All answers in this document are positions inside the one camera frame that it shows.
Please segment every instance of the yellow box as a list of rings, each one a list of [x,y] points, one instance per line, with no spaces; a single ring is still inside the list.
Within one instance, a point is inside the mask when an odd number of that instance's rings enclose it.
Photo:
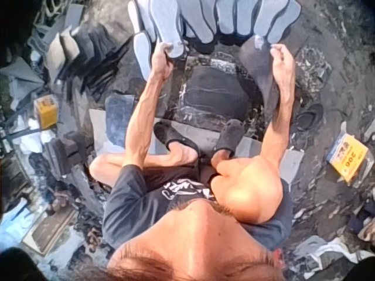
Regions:
[[[346,182],[350,182],[368,151],[354,136],[341,132],[327,156],[327,160]]]
[[[34,111],[42,130],[57,123],[59,107],[53,95],[45,95],[34,100]]]

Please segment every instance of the man's left hand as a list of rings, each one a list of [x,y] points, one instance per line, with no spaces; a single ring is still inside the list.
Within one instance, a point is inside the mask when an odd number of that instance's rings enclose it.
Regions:
[[[173,70],[173,63],[167,58],[167,52],[171,48],[173,48],[172,44],[159,43],[156,45],[152,56],[151,75],[160,78],[162,81],[167,80]]]

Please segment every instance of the stack of shoe soles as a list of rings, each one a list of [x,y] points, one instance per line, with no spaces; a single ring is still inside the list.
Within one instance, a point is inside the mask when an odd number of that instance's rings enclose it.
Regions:
[[[45,64],[51,83],[57,79],[71,81],[82,79],[81,93],[98,101],[115,77],[118,62],[128,51],[129,40],[117,46],[105,27],[98,25],[90,30],[82,24],[75,30],[57,33],[45,55]]]
[[[77,164],[84,164],[94,150],[94,138],[83,132],[70,132],[54,138],[46,146],[51,167],[58,176],[69,174]]]
[[[171,59],[185,55],[184,37],[206,45],[214,44],[217,34],[241,40],[255,34],[278,43],[298,19],[301,6],[296,0],[132,0],[128,12],[135,55],[147,80],[156,41],[173,44]]]

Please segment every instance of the shirtless man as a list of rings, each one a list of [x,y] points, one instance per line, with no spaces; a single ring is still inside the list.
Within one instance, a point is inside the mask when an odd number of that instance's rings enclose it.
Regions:
[[[260,155],[231,159],[243,135],[242,124],[231,120],[214,149],[217,174],[202,184],[192,173],[199,150],[171,126],[159,123],[154,129],[170,153],[147,154],[156,103],[173,70],[169,48],[156,47],[152,73],[128,126],[126,152],[100,156],[90,167],[93,177],[113,186],[103,236],[117,251],[105,278],[283,280],[271,252],[291,230],[292,203],[279,165],[294,103],[293,56],[284,45],[272,46],[280,103]]]

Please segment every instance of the black slipper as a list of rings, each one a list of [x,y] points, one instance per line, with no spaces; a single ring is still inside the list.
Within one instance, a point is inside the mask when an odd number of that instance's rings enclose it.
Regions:
[[[322,104],[313,104],[306,111],[299,114],[292,124],[291,132],[305,132],[316,128],[323,119]]]
[[[169,145],[172,142],[179,142],[182,145],[185,145],[194,149],[198,153],[198,155],[200,155],[198,145],[195,144],[192,140],[181,135],[168,122],[159,121],[158,123],[156,123],[154,125],[154,134],[156,138],[165,145],[167,150],[169,150]]]
[[[241,121],[236,119],[229,120],[220,132],[220,137],[213,148],[213,155],[220,150],[228,150],[230,157],[233,157],[244,134],[244,124]]]

